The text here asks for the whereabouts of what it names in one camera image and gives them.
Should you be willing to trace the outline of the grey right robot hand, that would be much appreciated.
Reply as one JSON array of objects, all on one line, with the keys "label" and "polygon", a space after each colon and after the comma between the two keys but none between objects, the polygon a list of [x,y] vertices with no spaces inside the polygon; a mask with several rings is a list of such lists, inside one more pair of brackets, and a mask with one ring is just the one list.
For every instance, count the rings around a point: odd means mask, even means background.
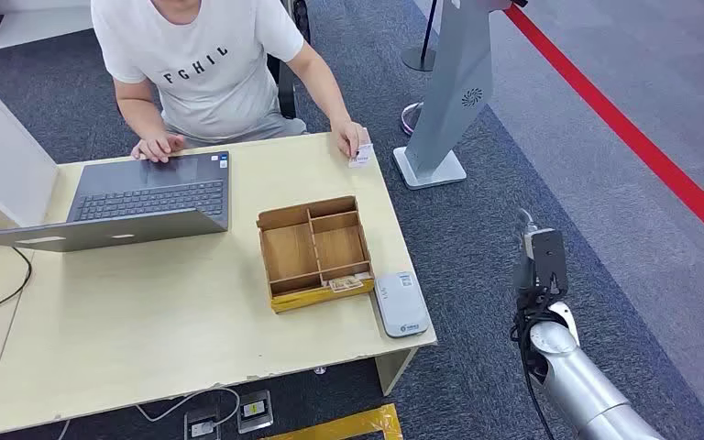
[{"label": "grey right robot hand", "polygon": [[519,245],[519,266],[515,270],[514,285],[516,289],[530,289],[534,286],[533,263],[527,252],[525,236],[538,229],[531,214],[523,208],[517,212],[517,237]]}]

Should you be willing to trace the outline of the person's left hand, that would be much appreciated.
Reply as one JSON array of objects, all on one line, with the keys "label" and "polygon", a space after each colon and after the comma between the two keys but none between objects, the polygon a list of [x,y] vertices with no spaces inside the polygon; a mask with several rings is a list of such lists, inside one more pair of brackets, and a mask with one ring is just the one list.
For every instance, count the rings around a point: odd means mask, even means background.
[{"label": "person's left hand", "polygon": [[356,158],[358,151],[370,143],[367,129],[348,118],[332,121],[331,133],[337,149],[348,159]]}]

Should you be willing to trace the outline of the person's right hand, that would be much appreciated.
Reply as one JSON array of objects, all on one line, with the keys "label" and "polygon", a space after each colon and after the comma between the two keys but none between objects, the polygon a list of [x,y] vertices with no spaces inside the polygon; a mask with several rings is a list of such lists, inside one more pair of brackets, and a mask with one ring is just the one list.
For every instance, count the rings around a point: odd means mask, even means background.
[{"label": "person's right hand", "polygon": [[184,140],[182,135],[170,133],[155,138],[140,139],[131,150],[131,157],[134,160],[167,163],[172,153],[184,149]]}]

